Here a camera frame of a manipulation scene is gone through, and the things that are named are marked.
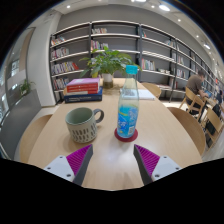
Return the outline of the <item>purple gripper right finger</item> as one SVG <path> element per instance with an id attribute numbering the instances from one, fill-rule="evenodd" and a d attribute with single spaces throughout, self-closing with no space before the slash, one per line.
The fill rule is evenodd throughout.
<path id="1" fill-rule="evenodd" d="M 181 167 L 167 155 L 158 156 L 142 146 L 134 145 L 133 154 L 144 185 L 181 170 Z"/>

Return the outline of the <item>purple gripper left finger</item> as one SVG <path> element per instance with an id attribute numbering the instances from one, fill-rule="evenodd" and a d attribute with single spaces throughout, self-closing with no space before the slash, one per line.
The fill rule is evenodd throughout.
<path id="1" fill-rule="evenodd" d="M 81 186 L 92 155 L 93 145 L 90 144 L 68 156 L 59 155 L 44 170 Z"/>

